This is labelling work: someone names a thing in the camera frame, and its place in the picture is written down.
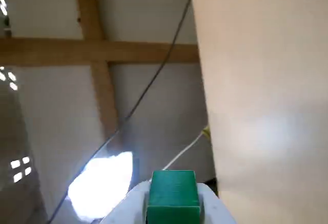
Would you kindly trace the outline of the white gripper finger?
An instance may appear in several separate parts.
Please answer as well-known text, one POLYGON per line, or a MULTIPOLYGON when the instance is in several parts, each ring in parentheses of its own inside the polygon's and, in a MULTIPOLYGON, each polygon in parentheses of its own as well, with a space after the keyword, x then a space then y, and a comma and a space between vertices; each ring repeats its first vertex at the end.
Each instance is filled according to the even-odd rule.
POLYGON ((203 183, 197 184, 200 201, 200 223, 203 224, 234 224, 235 219, 223 202, 210 187, 203 183))
POLYGON ((103 224, 146 223, 151 182, 143 181, 135 186, 124 199, 103 218, 103 224))

